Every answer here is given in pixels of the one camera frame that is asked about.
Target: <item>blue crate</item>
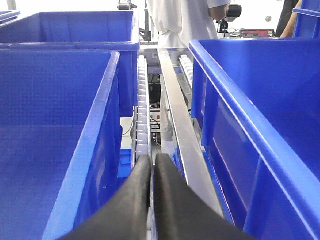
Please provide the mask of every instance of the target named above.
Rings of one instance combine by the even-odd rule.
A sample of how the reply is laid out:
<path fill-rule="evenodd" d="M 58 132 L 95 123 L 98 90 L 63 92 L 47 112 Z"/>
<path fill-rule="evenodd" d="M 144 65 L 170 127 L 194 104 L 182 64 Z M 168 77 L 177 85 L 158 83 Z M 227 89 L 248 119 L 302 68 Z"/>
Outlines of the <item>blue crate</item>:
<path fill-rule="evenodd" d="M 135 11 L 40 12 L 0 26 L 0 48 L 120 52 L 121 117 L 132 117 L 138 104 L 139 37 Z"/>
<path fill-rule="evenodd" d="M 320 37 L 320 1 L 303 0 L 301 8 L 294 8 L 293 12 L 297 13 L 293 37 Z"/>
<path fill-rule="evenodd" d="M 2 49 L 0 59 L 1 239 L 56 239 L 118 189 L 119 53 Z"/>
<path fill-rule="evenodd" d="M 132 149 L 129 147 L 121 148 L 118 178 L 127 179 L 132 168 Z"/>
<path fill-rule="evenodd" d="M 320 240 L 320 40 L 194 40 L 191 115 L 232 218 Z"/>
<path fill-rule="evenodd" d="M 16 19 L 20 15 L 19 11 L 0 11 L 0 24 Z"/>

